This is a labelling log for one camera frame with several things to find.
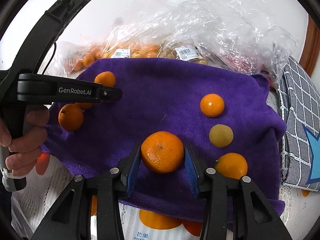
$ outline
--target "plaid fabric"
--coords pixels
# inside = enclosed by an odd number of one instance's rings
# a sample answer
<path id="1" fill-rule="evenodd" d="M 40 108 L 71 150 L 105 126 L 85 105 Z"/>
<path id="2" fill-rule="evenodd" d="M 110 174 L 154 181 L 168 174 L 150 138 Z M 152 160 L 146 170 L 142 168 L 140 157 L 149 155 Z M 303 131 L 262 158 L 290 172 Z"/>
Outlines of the plaid fabric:
<path id="1" fill-rule="evenodd" d="M 315 136 L 320 129 L 319 93 L 304 69 L 292 57 L 277 88 L 280 115 L 287 131 L 280 141 L 283 185 L 319 191 L 320 183 L 307 184 L 312 153 L 303 126 Z"/>

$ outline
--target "white sticker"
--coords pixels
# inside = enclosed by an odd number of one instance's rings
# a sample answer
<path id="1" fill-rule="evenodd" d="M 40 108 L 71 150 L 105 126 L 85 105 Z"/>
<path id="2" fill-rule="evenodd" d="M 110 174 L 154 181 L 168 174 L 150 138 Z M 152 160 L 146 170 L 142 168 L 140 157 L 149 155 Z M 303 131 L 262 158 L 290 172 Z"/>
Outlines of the white sticker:
<path id="1" fill-rule="evenodd" d="M 130 57 L 130 49 L 116 49 L 111 58 L 127 58 Z"/>
<path id="2" fill-rule="evenodd" d="M 196 47 L 191 45 L 178 47 L 175 49 L 175 51 L 177 52 L 179 58 L 184 61 L 188 61 L 195 58 L 202 58 Z"/>

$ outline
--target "purple cloth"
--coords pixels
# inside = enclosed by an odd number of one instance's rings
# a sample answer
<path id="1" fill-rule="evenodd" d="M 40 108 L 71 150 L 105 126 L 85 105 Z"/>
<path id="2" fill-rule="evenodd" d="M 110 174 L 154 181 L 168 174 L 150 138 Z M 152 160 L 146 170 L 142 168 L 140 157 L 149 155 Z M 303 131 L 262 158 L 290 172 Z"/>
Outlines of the purple cloth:
<path id="1" fill-rule="evenodd" d="M 72 175 L 88 178 L 108 171 L 129 155 L 134 143 L 164 130 L 177 135 L 183 144 L 191 144 L 211 167 L 226 153 L 243 155 L 248 176 L 276 212 L 283 212 L 284 203 L 278 200 L 277 141 L 285 132 L 285 123 L 266 104 L 267 79 L 160 58 L 101 59 L 78 79 L 93 81 L 103 71 L 116 75 L 116 87 L 123 91 L 119 102 L 101 102 L 86 110 L 84 123 L 75 132 L 66 132 L 58 124 L 58 112 L 66 103 L 55 103 L 50 109 L 43 151 L 56 156 Z M 225 101 L 224 112 L 216 118 L 200 111 L 200 100 L 209 93 Z M 216 124 L 233 130 L 234 140 L 225 148 L 216 148 L 209 141 L 209 131 Z M 135 191 L 123 203 L 195 221 L 201 221 L 204 214 L 204 201 L 191 194 L 184 165 L 169 174 L 156 174 L 141 163 Z"/>

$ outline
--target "brown wooden edge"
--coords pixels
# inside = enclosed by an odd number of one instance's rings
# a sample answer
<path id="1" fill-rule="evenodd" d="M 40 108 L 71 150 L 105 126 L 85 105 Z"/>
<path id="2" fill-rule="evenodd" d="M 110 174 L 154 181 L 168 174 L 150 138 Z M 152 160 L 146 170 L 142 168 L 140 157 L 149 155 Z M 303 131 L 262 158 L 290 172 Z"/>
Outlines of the brown wooden edge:
<path id="1" fill-rule="evenodd" d="M 316 67 L 320 51 L 320 30 L 309 15 L 309 23 L 307 28 L 306 41 L 299 64 L 307 72 L 309 76 L 312 75 Z"/>

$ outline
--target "metal screw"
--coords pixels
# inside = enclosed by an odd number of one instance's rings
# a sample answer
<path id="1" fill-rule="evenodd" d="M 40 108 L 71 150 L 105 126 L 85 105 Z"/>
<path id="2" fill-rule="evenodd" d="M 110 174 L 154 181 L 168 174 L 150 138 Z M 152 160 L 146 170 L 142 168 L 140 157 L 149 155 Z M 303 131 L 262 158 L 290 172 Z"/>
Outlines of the metal screw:
<path id="1" fill-rule="evenodd" d="M 119 172 L 119 169 L 118 168 L 111 168 L 110 169 L 110 173 L 111 174 L 117 174 Z"/>
<path id="2" fill-rule="evenodd" d="M 243 177 L 242 177 L 242 180 L 243 180 L 245 183 L 251 182 L 251 179 L 250 179 L 250 177 L 248 177 L 248 176 L 243 176 Z"/>
<path id="3" fill-rule="evenodd" d="M 83 179 L 83 177 L 82 177 L 82 175 L 76 175 L 75 177 L 74 177 L 74 180 L 75 181 L 81 181 Z"/>
<path id="4" fill-rule="evenodd" d="M 216 173 L 216 170 L 214 168 L 207 168 L 206 171 L 208 174 L 215 174 Z"/>

